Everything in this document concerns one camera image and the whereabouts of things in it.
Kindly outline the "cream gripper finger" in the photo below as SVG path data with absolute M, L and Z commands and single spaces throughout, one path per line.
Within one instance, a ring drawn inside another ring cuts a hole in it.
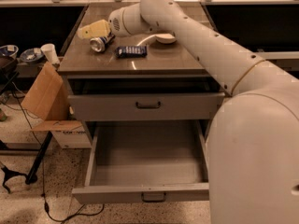
M 81 39 L 89 39 L 100 36 L 107 36 L 111 32 L 109 23 L 105 20 L 93 22 L 89 25 L 78 28 L 77 35 Z

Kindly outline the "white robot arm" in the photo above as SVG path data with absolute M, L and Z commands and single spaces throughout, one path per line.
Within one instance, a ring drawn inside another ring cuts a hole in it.
M 93 23 L 96 36 L 172 35 L 220 85 L 208 130 L 211 224 L 299 224 L 299 81 L 190 18 L 174 0 L 139 0 Z

